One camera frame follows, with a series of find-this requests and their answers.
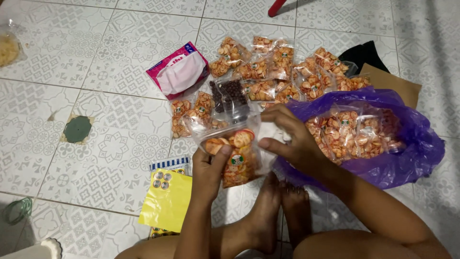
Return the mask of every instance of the tiled floor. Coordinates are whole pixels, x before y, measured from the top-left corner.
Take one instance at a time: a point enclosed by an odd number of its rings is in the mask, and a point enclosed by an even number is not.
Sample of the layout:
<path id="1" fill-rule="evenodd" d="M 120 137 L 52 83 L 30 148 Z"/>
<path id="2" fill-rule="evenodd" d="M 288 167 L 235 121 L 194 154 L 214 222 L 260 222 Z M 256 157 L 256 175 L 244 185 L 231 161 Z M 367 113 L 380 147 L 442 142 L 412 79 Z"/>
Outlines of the tiled floor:
<path id="1" fill-rule="evenodd" d="M 423 84 L 418 110 L 446 141 L 430 178 L 388 193 L 460 258 L 460 2 L 457 0 L 5 0 L 28 59 L 0 69 L 0 207 L 34 198 L 32 216 L 1 224 L 0 256 L 58 238 L 67 259 L 105 259 L 149 236 L 137 223 L 155 158 L 191 154 L 170 139 L 170 111 L 145 70 L 184 43 L 208 59 L 226 35 L 295 38 L 298 53 L 336 54 L 374 40 L 391 73 Z M 49 121 L 55 113 L 54 120 Z M 59 142 L 69 115 L 95 117 L 86 145 Z M 246 215 L 261 180 L 221 192 L 219 226 Z M 309 188 L 314 230 L 366 228 L 335 196 Z M 292 248 L 280 211 L 277 251 Z M 264 257 L 255 251 L 239 258 Z"/>

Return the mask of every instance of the black cloth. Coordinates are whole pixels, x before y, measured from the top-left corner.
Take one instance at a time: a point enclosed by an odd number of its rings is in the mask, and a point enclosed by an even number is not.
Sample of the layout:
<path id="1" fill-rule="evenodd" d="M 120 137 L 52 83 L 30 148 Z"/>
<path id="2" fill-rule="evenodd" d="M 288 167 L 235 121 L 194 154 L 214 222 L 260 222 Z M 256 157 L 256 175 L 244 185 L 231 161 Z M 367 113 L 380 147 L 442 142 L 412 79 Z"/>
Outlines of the black cloth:
<path id="1" fill-rule="evenodd" d="M 385 64 L 383 64 L 382 60 L 379 58 L 379 54 L 375 49 L 374 41 L 368 41 L 362 45 L 357 45 L 345 50 L 345 52 L 339 56 L 339 59 L 355 63 L 358 66 L 358 70 L 355 75 L 359 75 L 359 73 L 361 73 L 364 63 L 368 63 L 373 67 L 390 73 Z"/>

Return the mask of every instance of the green rubber band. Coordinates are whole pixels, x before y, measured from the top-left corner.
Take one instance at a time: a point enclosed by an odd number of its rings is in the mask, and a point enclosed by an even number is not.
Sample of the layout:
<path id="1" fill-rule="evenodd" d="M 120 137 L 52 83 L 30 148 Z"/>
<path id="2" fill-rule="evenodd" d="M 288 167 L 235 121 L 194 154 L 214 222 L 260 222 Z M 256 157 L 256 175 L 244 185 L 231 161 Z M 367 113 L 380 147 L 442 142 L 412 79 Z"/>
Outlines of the green rubber band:
<path id="1" fill-rule="evenodd" d="M 16 205 L 20 205 L 19 215 L 15 219 L 10 219 L 11 212 Z M 24 198 L 22 200 L 15 200 L 14 202 L 8 204 L 1 212 L 1 217 L 4 222 L 13 226 L 21 222 L 24 218 L 28 218 L 32 213 L 32 199 Z"/>

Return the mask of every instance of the foot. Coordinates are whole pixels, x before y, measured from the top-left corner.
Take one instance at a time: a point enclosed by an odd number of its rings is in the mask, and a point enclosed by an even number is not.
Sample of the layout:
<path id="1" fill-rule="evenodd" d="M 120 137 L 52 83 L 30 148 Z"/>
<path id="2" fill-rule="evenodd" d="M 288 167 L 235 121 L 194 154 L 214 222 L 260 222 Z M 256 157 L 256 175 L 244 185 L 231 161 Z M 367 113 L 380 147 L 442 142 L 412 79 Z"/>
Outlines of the foot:
<path id="1" fill-rule="evenodd" d="M 252 247 L 264 254 L 272 254 L 276 249 L 276 222 L 280 203 L 279 182 L 271 172 L 260 188 L 253 208 L 242 219 L 247 225 Z"/>
<path id="2" fill-rule="evenodd" d="M 280 183 L 280 191 L 289 240 L 295 249 L 302 240 L 312 234 L 310 198 L 303 187 L 293 187 L 289 183 Z"/>

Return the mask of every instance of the brown cardboard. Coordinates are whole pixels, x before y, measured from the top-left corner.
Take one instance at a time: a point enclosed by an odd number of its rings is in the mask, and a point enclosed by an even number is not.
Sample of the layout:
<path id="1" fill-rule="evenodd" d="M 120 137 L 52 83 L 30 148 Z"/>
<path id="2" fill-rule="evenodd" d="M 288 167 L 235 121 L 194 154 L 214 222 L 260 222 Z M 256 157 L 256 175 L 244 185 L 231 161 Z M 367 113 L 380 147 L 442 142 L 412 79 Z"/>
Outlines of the brown cardboard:
<path id="1" fill-rule="evenodd" d="M 361 75 L 366 73 L 370 73 L 371 83 L 375 89 L 395 90 L 401 96 L 406 106 L 409 106 L 413 109 L 417 107 L 419 92 L 422 88 L 421 85 L 409 82 L 364 63 L 364 66 L 361 70 Z"/>

